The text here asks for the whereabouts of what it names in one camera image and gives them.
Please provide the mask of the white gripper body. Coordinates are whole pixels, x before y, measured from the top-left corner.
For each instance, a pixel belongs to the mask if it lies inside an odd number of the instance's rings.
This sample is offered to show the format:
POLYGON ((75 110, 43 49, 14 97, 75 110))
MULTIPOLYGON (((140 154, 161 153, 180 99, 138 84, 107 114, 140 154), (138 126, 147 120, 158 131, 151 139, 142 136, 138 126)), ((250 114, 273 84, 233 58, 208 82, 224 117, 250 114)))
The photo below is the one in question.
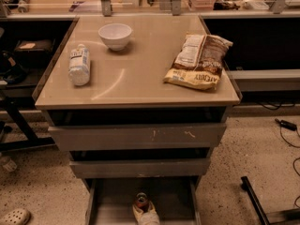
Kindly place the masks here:
POLYGON ((146 212, 138 215, 139 225, 160 225, 159 216, 154 212, 146 212))

